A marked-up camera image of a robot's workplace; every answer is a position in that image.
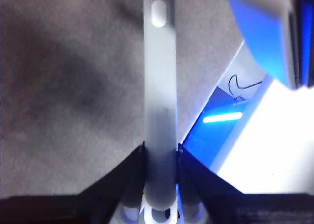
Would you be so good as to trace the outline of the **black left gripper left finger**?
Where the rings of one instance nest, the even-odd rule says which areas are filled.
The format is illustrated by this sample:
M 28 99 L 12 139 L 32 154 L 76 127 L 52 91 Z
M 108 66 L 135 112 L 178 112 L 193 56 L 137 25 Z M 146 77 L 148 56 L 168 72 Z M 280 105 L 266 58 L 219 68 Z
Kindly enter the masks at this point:
M 74 195 L 12 196 L 0 201 L 2 224 L 136 224 L 145 183 L 145 147 Z

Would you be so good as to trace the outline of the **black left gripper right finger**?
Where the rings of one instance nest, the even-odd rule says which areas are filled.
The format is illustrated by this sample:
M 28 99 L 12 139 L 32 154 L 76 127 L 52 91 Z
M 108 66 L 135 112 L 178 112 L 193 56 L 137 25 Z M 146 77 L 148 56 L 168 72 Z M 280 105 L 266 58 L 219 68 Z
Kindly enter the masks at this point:
M 244 194 L 178 146 L 178 185 L 187 224 L 312 224 L 308 194 Z

